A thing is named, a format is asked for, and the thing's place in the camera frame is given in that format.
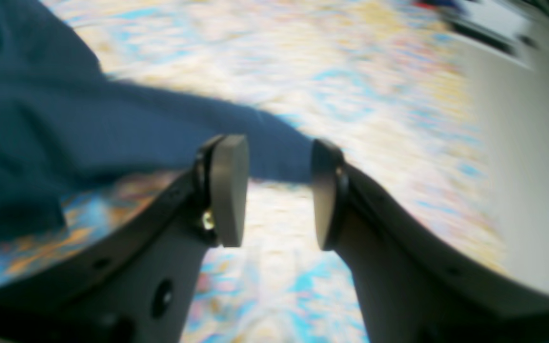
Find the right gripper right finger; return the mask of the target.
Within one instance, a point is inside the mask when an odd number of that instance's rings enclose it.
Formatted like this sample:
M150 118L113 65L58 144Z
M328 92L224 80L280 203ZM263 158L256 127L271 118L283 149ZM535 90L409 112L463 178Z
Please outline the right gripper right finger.
M549 343L549 295L441 241L331 142L311 172L318 245L350 269L372 343Z

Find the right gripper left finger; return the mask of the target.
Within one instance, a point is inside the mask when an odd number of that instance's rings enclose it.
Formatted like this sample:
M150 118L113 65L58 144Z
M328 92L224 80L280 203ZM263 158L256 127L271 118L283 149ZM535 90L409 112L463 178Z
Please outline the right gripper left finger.
M242 135L205 143L194 167L112 235L0 287L0 339L11 343L176 343L201 263L240 247L250 165Z

